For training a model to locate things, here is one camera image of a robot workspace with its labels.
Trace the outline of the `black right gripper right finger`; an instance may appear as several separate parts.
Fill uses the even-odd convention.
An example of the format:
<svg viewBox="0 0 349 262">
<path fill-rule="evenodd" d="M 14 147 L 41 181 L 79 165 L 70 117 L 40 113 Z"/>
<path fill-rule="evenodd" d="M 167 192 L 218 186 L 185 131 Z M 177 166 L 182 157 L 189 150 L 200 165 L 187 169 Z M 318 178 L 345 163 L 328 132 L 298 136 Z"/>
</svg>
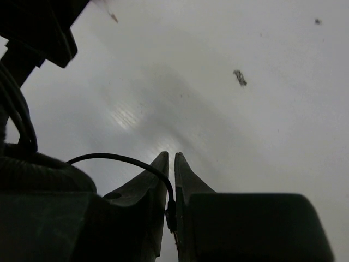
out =
<svg viewBox="0 0 349 262">
<path fill-rule="evenodd" d="M 174 174 L 180 261 L 334 261 L 305 196 L 215 192 L 182 153 Z"/>
</svg>

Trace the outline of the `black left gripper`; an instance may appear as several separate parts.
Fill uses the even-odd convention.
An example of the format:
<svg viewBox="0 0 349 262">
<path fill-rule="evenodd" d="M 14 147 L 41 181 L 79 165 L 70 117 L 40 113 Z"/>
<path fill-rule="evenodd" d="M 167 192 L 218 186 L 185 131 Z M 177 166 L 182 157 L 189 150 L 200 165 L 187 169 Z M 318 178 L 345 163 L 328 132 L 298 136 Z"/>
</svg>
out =
<svg viewBox="0 0 349 262">
<path fill-rule="evenodd" d="M 19 86 L 45 60 L 65 68 L 77 54 L 71 26 L 88 4 L 75 1 L 1 1 L 1 62 Z"/>
</svg>

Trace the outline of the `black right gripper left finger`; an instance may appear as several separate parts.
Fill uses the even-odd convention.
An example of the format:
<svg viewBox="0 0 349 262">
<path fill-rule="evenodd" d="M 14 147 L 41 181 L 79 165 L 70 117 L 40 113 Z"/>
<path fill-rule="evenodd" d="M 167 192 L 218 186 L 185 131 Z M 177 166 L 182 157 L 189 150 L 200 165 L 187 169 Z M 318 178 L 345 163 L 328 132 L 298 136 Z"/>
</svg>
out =
<svg viewBox="0 0 349 262">
<path fill-rule="evenodd" d="M 1 191 L 1 261 L 155 261 L 165 202 L 148 170 L 104 196 Z"/>
</svg>

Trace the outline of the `black headphones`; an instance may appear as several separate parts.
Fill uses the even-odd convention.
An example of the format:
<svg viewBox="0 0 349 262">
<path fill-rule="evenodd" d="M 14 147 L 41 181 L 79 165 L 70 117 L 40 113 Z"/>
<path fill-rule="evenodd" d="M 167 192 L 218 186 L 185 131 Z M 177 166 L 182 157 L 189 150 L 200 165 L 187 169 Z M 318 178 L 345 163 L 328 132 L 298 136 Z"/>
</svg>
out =
<svg viewBox="0 0 349 262">
<path fill-rule="evenodd" d="M 1 154 L 1 191 L 93 192 L 93 180 L 80 169 L 17 144 Z"/>
</svg>

